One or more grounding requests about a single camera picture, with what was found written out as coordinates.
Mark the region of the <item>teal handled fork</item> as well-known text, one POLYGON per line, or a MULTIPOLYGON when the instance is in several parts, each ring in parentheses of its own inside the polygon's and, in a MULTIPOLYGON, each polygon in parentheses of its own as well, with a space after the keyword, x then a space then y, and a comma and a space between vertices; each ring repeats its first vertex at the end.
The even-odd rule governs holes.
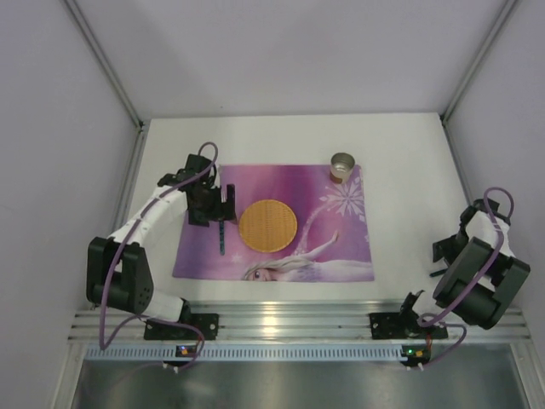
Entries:
POLYGON ((226 254, 226 245, 225 245, 225 222, 220 221, 218 222, 219 227, 219 248, 220 248, 220 254, 221 256, 225 256, 226 254))

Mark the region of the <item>round wooden plate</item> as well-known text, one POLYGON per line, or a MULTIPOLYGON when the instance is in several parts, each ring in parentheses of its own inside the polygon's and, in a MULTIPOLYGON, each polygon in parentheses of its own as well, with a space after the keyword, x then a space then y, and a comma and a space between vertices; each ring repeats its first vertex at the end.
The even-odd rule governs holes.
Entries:
POLYGON ((275 199, 259 200, 248 206, 238 220, 242 241, 253 251, 278 252, 295 238, 298 221, 295 212, 275 199))

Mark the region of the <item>purple printed placemat cloth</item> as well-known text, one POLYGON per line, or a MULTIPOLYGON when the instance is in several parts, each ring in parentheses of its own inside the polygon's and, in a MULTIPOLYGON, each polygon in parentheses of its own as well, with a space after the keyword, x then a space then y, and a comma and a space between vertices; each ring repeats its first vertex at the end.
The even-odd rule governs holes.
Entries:
POLYGON ((172 275, 177 279, 350 283, 372 281, 369 231, 361 169, 335 184, 322 164, 224 164, 221 182, 236 188, 239 216, 256 201, 287 204, 298 221, 283 250, 262 253, 241 239, 238 225, 225 225, 221 256, 219 227, 184 223, 172 275))

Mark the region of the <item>metal cup with brown sleeve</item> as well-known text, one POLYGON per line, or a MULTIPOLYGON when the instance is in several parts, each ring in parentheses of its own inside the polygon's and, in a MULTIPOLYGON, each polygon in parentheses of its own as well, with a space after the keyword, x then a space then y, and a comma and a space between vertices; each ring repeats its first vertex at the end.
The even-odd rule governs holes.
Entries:
POLYGON ((330 179, 336 184, 346 183, 356 162, 349 153, 335 153, 330 159, 330 179))

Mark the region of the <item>teal handled spoon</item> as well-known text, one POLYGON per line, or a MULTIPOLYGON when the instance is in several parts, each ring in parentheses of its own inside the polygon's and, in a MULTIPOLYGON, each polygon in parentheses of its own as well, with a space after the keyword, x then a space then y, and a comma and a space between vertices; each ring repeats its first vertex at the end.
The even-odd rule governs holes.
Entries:
POLYGON ((429 274, 429 277, 431 277, 431 278, 434 278, 434 277, 439 277, 439 276, 441 276, 441 275, 445 274, 445 273, 446 273, 446 271, 447 271, 447 269, 446 269, 446 268, 444 268, 444 269, 440 269, 440 270, 438 270, 438 271, 435 271, 435 272, 432 272, 432 273, 430 273, 430 274, 429 274))

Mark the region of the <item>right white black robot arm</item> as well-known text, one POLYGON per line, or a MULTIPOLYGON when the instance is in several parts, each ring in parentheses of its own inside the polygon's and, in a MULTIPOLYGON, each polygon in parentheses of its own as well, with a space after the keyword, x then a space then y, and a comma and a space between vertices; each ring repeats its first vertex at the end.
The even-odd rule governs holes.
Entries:
POLYGON ((458 232, 432 244, 433 261, 446 265, 434 273, 440 318, 453 313, 489 330, 505 314, 531 272, 509 247, 512 214, 503 215, 492 199, 477 199, 461 213, 458 232))

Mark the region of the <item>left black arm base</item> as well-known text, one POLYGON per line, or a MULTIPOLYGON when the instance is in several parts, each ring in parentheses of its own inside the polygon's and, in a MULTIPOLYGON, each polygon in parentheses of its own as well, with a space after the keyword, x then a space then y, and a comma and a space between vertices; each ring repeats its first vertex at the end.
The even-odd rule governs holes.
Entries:
POLYGON ((147 320, 144 339, 147 341, 216 340, 219 330, 218 314, 192 314, 185 323, 147 320))

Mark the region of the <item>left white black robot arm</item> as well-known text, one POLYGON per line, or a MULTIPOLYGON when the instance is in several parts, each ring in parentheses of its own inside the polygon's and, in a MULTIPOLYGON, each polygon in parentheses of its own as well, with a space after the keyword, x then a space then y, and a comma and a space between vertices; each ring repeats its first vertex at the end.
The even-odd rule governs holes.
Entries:
POLYGON ((121 228, 106 238, 94 238, 88 247, 88 301, 168 322, 189 316, 187 300, 155 288, 146 249, 182 215, 203 228, 237 220, 235 186, 218 187, 216 177, 213 160, 190 154, 183 168, 159 179, 151 197, 121 228))

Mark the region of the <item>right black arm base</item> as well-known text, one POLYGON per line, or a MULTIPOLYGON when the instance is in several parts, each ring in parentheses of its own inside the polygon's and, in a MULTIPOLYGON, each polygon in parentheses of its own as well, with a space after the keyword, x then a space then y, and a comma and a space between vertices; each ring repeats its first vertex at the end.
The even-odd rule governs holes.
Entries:
POLYGON ((448 338, 445 328, 420 327, 416 313, 380 312, 369 314, 371 337, 373 340, 424 340, 431 336, 433 340, 448 338))

